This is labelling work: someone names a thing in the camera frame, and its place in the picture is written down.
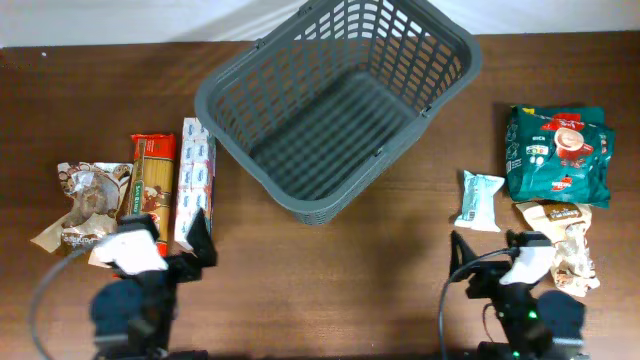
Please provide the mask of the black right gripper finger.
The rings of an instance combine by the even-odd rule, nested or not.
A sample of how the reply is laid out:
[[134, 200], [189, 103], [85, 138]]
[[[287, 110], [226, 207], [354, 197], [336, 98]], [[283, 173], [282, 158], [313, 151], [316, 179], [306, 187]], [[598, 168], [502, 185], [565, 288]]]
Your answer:
[[453, 280], [465, 280], [475, 271], [473, 262], [476, 254], [457, 231], [451, 232], [450, 245], [449, 277]]
[[551, 241], [543, 233], [537, 231], [524, 231], [516, 233], [508, 230], [506, 243], [509, 248], [517, 247], [551, 247]]

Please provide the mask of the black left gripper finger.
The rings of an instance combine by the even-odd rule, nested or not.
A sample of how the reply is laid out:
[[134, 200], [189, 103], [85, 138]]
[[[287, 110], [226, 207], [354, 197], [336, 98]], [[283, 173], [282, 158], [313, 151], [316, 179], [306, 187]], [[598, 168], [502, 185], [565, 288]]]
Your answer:
[[118, 233], [146, 230], [151, 235], [158, 235], [159, 231], [150, 214], [127, 215], [120, 218], [117, 226]]
[[206, 214], [203, 209], [199, 209], [194, 215], [186, 239], [201, 267], [217, 265], [218, 254], [207, 227]]

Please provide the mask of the grey plastic shopping basket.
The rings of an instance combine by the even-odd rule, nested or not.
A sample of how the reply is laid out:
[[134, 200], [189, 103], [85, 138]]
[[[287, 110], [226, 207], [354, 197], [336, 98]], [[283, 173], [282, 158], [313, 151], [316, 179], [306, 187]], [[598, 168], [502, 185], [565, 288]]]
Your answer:
[[200, 85], [202, 124], [299, 222], [330, 222], [479, 74], [474, 36], [417, 0], [314, 0]]

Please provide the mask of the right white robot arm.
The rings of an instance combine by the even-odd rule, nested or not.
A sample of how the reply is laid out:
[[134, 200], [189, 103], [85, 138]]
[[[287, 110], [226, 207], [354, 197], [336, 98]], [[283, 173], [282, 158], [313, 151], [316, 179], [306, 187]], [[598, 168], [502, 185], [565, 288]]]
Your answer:
[[486, 299], [494, 309], [506, 341], [493, 339], [478, 344], [469, 359], [587, 359], [582, 352], [586, 307], [562, 291], [539, 297], [532, 290], [550, 272], [555, 248], [544, 234], [535, 231], [506, 234], [506, 247], [477, 255], [461, 234], [450, 234], [449, 278], [440, 295], [438, 336], [444, 342], [444, 303], [448, 287], [466, 280], [469, 299]]

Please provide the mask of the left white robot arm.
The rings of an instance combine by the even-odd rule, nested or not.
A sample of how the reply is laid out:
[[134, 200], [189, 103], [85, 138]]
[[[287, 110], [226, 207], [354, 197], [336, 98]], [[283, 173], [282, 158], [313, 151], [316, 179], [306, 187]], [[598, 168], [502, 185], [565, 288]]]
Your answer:
[[186, 236], [190, 251], [164, 257], [158, 239], [149, 214], [131, 215], [97, 246], [96, 254], [117, 277], [90, 304], [97, 359], [208, 357], [205, 351], [169, 351], [178, 285], [201, 280], [205, 268], [217, 265], [204, 211], [198, 210], [191, 220]]

